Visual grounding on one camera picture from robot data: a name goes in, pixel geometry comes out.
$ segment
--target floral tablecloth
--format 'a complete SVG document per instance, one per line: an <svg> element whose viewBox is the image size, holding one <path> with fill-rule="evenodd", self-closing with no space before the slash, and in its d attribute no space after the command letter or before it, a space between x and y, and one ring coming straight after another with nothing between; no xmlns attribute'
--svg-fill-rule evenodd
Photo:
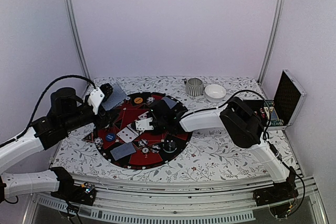
<svg viewBox="0 0 336 224"><path fill-rule="evenodd" d="M180 100L189 110L211 108L218 104L208 102L204 96L191 97L185 92L184 78L190 77L118 77L98 78L95 83L118 83L127 93L160 92ZM251 78L198 77L204 84L222 85L228 99L242 89L252 89L262 94L257 82ZM252 93L239 94L241 98L258 99ZM241 179L267 174L264 167L251 154L236 146L225 129L209 129L193 133L186 149L174 160L160 167L131 170L109 163L96 146L82 141L93 130L87 125L62 141L54 162L68 172L101 178L138 180L143 182L200 182L210 180ZM270 131L270 141L280 150L284 161L297 168L287 139L282 131Z"/></svg>

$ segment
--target striped metal cup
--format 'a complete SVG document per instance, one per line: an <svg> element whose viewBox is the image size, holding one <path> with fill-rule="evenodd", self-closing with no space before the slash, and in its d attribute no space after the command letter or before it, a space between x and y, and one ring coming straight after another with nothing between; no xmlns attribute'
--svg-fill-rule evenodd
<svg viewBox="0 0 336 224"><path fill-rule="evenodd" d="M184 79L185 91L192 97L202 95L204 90L203 81L198 78Z"/></svg>

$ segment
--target box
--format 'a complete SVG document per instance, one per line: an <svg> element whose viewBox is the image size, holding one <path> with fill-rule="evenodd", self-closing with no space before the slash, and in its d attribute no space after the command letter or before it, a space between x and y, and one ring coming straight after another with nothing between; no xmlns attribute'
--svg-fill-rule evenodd
<svg viewBox="0 0 336 224"><path fill-rule="evenodd" d="M268 104L274 105L275 111L271 115L277 115L278 120L274 120L272 123L275 126L270 126L269 130L284 130L286 127L291 126L303 105L303 102L307 96L303 87L294 78L294 76L284 69L281 74L278 89L273 100L267 100ZM266 126L268 115L267 107L261 100L244 100L255 113L257 113L262 121L262 124Z"/></svg>

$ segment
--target white wall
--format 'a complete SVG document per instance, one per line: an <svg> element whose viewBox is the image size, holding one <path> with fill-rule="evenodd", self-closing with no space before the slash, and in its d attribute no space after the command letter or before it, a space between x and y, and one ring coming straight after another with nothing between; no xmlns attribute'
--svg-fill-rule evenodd
<svg viewBox="0 0 336 224"><path fill-rule="evenodd" d="M64 0L0 0L0 142L24 129L43 89L56 77L81 74ZM85 83L64 80L80 94ZM50 93L36 117L50 108ZM25 159L10 172L44 170L55 149ZM22 221L26 197L20 204L0 204L0 223Z"/></svg>
<svg viewBox="0 0 336 224"><path fill-rule="evenodd" d="M258 77L276 0L73 0L94 77Z"/></svg>
<svg viewBox="0 0 336 224"><path fill-rule="evenodd" d="M308 93L290 143L306 175L314 175L330 223L336 222L336 0L285 0L263 85L273 97L288 68Z"/></svg>

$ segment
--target table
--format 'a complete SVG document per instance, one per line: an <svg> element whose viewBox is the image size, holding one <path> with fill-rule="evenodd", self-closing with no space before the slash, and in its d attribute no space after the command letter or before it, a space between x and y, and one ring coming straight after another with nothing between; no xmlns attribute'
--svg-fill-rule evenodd
<svg viewBox="0 0 336 224"><path fill-rule="evenodd" d="M187 95L184 78L190 77L96 78L94 82L98 86L106 82L111 84L117 82L127 94L146 91L166 93L181 101L190 111L218 105L208 102L203 96ZM212 83L222 85L227 91L225 99L242 89L251 89L262 94L259 85L252 78L197 78L203 80L205 85ZM258 99L252 93L241 93L238 96L243 99ZM236 146L225 129L194 132L186 149L177 158L165 165L145 170L125 169L105 160L94 144L82 141L92 130L93 125L90 124L73 131L62 141L51 166L62 166L72 174L92 176L96 179L135 180L145 183L212 182L267 175L262 164L247 150ZM270 131L270 141L279 149L283 160L297 169L297 162L283 132Z"/></svg>

